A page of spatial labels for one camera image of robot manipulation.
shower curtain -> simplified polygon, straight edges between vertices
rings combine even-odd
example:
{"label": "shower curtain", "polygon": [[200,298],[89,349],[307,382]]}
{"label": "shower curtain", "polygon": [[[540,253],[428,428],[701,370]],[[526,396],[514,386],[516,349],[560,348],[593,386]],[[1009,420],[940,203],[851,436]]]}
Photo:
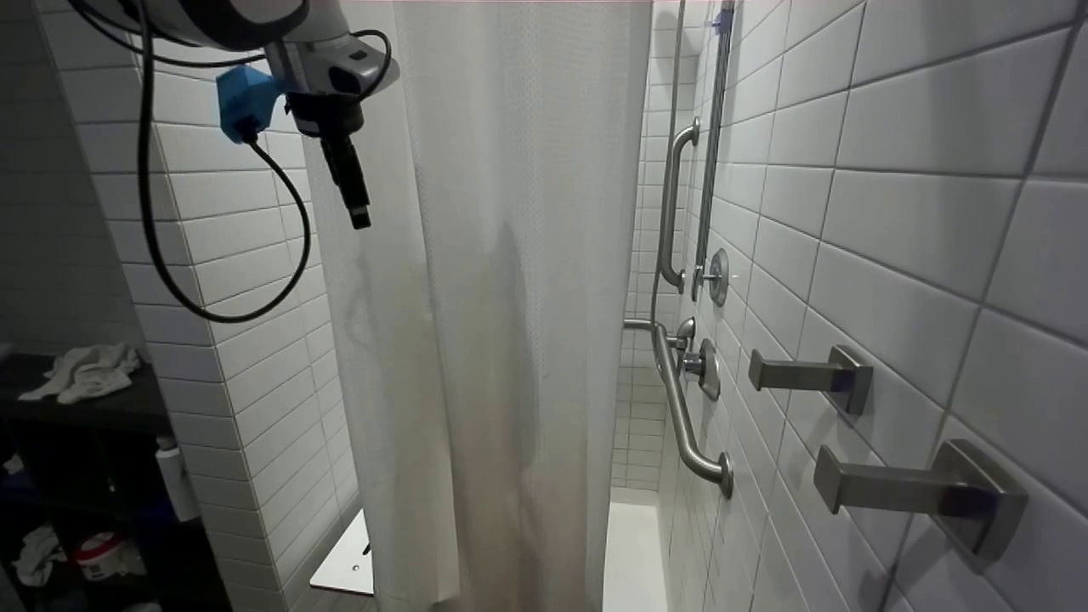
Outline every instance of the shower curtain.
{"label": "shower curtain", "polygon": [[362,0],[403,83],[320,195],[386,607],[601,607],[649,0]]}

